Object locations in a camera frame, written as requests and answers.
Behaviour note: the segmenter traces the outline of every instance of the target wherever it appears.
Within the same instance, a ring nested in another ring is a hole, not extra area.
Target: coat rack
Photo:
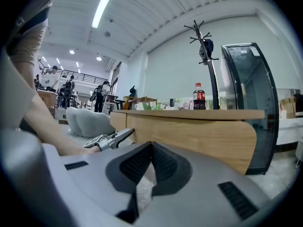
[[[197,25],[195,20],[194,20],[194,23],[195,24],[194,24],[193,28],[188,27],[186,25],[184,25],[184,27],[193,29],[196,32],[196,35],[198,37],[198,38],[190,37],[191,39],[193,39],[193,41],[190,42],[190,44],[196,40],[200,41],[201,47],[204,51],[205,59],[202,62],[200,62],[199,64],[206,62],[208,65],[210,80],[212,83],[212,90],[213,90],[214,109],[219,109],[218,86],[217,86],[216,73],[214,71],[214,64],[213,64],[213,60],[218,60],[219,58],[214,59],[211,57],[212,49],[209,47],[209,42],[211,42],[211,40],[209,40],[209,41],[205,40],[206,37],[211,37],[211,35],[209,35],[209,33],[207,33],[207,35],[203,36],[200,32],[200,27],[204,23],[204,21],[199,26]]]

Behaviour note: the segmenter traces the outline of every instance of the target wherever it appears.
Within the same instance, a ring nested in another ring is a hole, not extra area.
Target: floor
[[[82,147],[89,139],[79,137],[72,133],[69,125],[60,125],[62,131],[71,138],[76,145]],[[129,139],[121,142],[119,147],[127,146],[132,142]],[[273,199],[282,191],[286,191],[291,185],[294,176],[299,169],[295,168],[297,158],[295,157],[295,151],[279,152],[275,153],[271,165],[265,175],[249,175],[247,176],[254,181],[263,191]],[[154,186],[154,183],[150,182],[147,178],[144,178],[140,182],[141,190],[138,195],[146,195],[147,192]]]

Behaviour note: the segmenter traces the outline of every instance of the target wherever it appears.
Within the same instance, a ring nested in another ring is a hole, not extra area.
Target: ceiling light
[[[100,0],[100,3],[97,7],[97,10],[96,10],[96,13],[95,13],[95,16],[94,16],[93,23],[91,25],[93,28],[98,28],[100,20],[101,20],[101,16],[102,16],[108,2],[109,2],[109,0]]]

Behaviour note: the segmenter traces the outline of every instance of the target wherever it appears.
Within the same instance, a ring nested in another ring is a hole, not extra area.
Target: cup
[[[134,107],[135,107],[136,110],[144,110],[143,103],[138,103]]]

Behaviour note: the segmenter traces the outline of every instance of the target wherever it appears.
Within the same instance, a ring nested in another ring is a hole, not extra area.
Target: white sofa
[[[65,115],[72,132],[78,136],[94,138],[115,132],[114,127],[110,125],[109,116],[104,113],[69,107]]]

